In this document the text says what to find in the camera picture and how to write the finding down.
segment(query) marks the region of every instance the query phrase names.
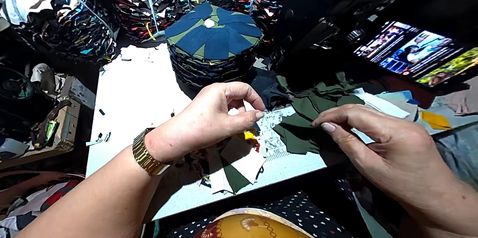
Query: polka dot fabric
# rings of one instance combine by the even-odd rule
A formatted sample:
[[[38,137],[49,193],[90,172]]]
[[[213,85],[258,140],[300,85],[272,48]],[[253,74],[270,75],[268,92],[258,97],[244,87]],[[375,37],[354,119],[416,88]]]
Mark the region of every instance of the polka dot fabric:
[[[264,206],[249,207],[269,211],[302,228],[308,234],[318,238],[341,238],[351,235],[331,216],[315,206],[304,192],[297,192]],[[214,221],[215,217],[201,219],[172,230],[170,238],[193,238],[197,233]]]

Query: yellow fabric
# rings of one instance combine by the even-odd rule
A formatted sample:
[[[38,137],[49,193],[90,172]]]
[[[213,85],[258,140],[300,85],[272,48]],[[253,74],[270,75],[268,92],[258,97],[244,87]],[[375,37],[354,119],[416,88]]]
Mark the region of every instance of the yellow fabric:
[[[154,38],[154,36],[152,36],[152,33],[151,31],[149,30],[149,21],[146,23],[146,30],[148,30],[148,34],[150,35],[151,39],[153,39],[154,41],[156,41],[156,38]]]
[[[266,216],[237,214],[209,224],[194,238],[309,238],[297,229]]]
[[[450,126],[450,123],[446,119],[445,116],[442,115],[437,115],[434,113],[422,111],[421,112],[421,118],[428,122],[430,126],[435,129],[435,130],[451,130],[453,129]]]

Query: gold watch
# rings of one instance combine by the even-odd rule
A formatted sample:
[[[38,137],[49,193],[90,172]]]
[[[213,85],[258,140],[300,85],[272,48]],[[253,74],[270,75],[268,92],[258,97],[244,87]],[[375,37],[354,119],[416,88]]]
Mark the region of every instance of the gold watch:
[[[144,144],[144,137],[154,128],[146,128],[140,135],[138,135],[133,142],[133,155],[136,162],[145,169],[149,175],[162,174],[170,166],[169,163],[162,163],[157,161],[147,151]]]

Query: black fabric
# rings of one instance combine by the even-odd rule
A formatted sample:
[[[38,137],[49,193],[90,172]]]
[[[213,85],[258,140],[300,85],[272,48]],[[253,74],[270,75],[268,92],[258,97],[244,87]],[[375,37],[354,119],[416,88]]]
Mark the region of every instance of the black fabric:
[[[254,68],[256,76],[250,83],[251,87],[260,95],[268,110],[275,107],[284,107],[292,101],[289,94],[276,82],[276,73],[272,70]]]
[[[270,204],[248,205],[242,208],[258,208],[283,217],[302,228],[313,237],[352,237],[337,221],[312,203],[302,191],[280,198]],[[169,238],[193,238],[220,215],[207,217],[180,226],[169,232]]]

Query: light blue fabric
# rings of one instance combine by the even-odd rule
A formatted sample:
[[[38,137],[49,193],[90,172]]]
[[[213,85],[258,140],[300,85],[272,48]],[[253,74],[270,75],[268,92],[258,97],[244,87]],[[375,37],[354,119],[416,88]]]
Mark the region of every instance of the light blue fabric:
[[[448,167],[478,191],[478,122],[433,136]]]

